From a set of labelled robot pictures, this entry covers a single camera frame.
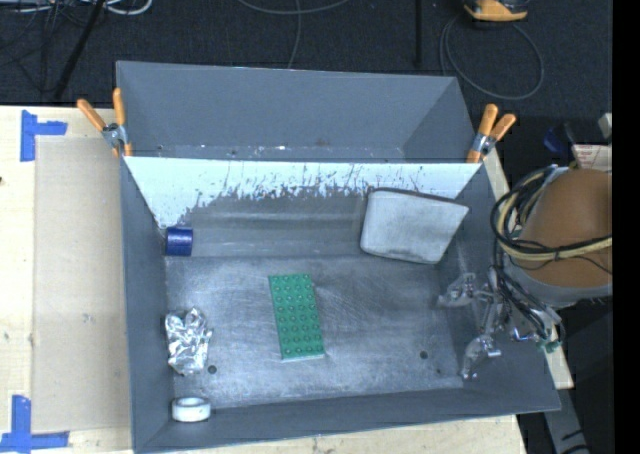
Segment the gray bin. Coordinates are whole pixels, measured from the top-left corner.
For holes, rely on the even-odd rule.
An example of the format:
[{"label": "gray bin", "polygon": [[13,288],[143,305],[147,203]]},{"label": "gray bin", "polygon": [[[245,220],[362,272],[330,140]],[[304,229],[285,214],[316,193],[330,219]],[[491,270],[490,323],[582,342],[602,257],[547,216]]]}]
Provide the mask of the gray bin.
[{"label": "gray bin", "polygon": [[[439,263],[359,247],[371,189],[446,194],[438,175],[468,173],[459,163],[474,131],[454,78],[121,61],[117,85],[134,149],[121,193],[136,452],[559,408],[529,343],[498,337],[503,356],[463,381],[475,318],[435,305],[461,273],[486,277],[494,198],[484,167],[457,180],[454,198],[470,212]],[[216,184],[225,164],[271,180]],[[332,167],[362,171],[325,179]],[[290,168],[303,168],[302,188]],[[382,182],[362,176],[378,169]],[[164,229],[176,224],[193,229],[189,257],[165,256]],[[268,276],[287,273],[313,280],[321,358],[280,358]],[[213,374],[181,376],[167,363],[164,317],[191,306],[214,330]],[[171,401],[189,395],[212,402],[211,418],[172,420]]]}]

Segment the black floor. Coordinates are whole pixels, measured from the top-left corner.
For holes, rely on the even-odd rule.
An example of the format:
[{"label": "black floor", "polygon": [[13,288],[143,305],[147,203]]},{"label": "black floor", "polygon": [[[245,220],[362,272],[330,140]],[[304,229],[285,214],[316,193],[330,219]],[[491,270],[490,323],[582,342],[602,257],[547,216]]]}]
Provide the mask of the black floor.
[{"label": "black floor", "polygon": [[[497,146],[510,184],[568,164],[566,144],[545,144],[551,129],[566,124],[574,141],[602,142],[597,122],[612,111],[612,0],[530,0],[520,30],[479,29],[463,15],[446,39],[462,11],[454,0],[153,0],[140,15],[101,12],[77,61],[93,9],[66,1],[39,13],[0,5],[0,103],[84,97],[109,106],[117,60],[457,75],[475,126],[488,102],[518,117]],[[589,307],[564,314],[569,338],[598,323],[611,302]],[[576,344],[567,356],[579,360],[572,395],[592,452],[612,452],[613,358],[598,354],[609,350],[600,333],[605,345]],[[552,452],[540,419],[522,417],[530,454]]]}]

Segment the blue tape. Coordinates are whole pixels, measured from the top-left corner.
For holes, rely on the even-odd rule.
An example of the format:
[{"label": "blue tape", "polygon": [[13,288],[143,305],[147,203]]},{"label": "blue tape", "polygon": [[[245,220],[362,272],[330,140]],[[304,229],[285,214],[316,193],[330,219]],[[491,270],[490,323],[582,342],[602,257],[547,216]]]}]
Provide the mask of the blue tape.
[{"label": "blue tape", "polygon": [[63,136],[67,132],[65,122],[38,123],[38,116],[22,110],[22,132],[20,136],[20,161],[36,158],[36,136]]},{"label": "blue tape", "polygon": [[165,254],[174,257],[189,257],[193,247],[193,230],[170,226],[167,228]]},{"label": "blue tape", "polygon": [[0,438],[0,452],[30,454],[32,449],[66,447],[69,431],[31,434],[31,401],[22,395],[11,397],[11,432]]}]

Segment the crumpled aluminum foil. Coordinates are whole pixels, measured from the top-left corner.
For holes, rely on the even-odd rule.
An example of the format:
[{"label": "crumpled aluminum foil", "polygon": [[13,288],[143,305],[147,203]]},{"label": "crumpled aluminum foil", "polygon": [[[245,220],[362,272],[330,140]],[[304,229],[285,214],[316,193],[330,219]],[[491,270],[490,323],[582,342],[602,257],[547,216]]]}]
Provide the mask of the crumpled aluminum foil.
[{"label": "crumpled aluminum foil", "polygon": [[213,331],[197,308],[186,314],[169,313],[164,320],[169,344],[169,365],[184,376],[202,371],[207,363],[209,339]]}]

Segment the tape roll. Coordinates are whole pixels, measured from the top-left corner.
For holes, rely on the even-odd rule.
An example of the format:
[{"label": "tape roll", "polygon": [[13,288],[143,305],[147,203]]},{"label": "tape roll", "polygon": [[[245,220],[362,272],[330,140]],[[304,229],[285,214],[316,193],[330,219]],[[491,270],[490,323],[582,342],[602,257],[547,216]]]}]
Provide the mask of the tape roll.
[{"label": "tape roll", "polygon": [[193,248],[191,228],[171,226],[167,228],[165,253],[174,257],[190,257]]},{"label": "tape roll", "polygon": [[211,403],[203,397],[180,397],[171,403],[171,416],[178,422],[201,422],[211,416]]}]

